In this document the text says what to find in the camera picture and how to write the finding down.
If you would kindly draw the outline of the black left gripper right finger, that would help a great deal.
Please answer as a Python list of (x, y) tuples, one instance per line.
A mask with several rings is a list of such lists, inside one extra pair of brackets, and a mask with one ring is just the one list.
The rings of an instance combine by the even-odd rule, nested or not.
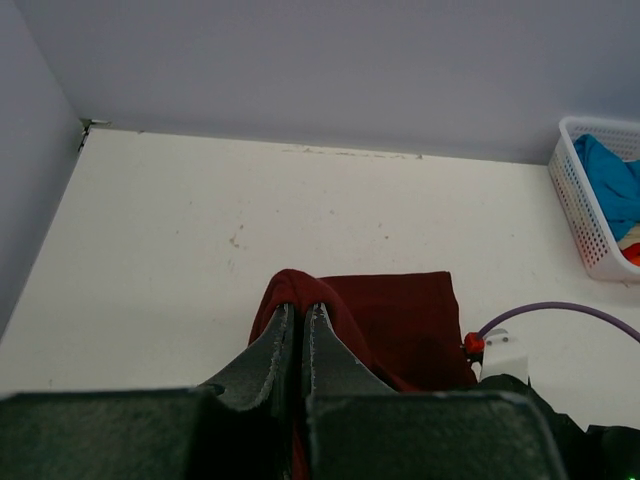
[(301, 366), (303, 395), (394, 395), (338, 338), (324, 303), (306, 313)]

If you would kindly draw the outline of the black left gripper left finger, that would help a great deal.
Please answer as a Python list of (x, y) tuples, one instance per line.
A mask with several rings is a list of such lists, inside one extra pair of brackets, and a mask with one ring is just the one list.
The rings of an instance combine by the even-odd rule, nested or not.
[(264, 405), (277, 411), (288, 397), (294, 338), (294, 307), (279, 305), (259, 337), (199, 387), (211, 390), (234, 411)]

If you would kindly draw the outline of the dark red t shirt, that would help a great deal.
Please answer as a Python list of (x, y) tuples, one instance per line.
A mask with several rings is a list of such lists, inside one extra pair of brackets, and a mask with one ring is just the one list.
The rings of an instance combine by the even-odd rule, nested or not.
[(285, 303), (301, 314), (324, 304), (345, 349), (396, 391), (432, 392), (476, 383), (460, 348), (459, 308), (447, 272), (315, 278), (283, 270), (265, 291), (251, 341)]

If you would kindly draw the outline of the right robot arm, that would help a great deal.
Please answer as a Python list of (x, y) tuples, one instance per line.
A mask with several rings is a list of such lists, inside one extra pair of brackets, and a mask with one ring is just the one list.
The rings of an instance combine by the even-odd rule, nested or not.
[(545, 418), (569, 479), (638, 479), (639, 430), (591, 425), (583, 430), (567, 414), (556, 412), (529, 384), (501, 374), (476, 388), (505, 391), (528, 398)]

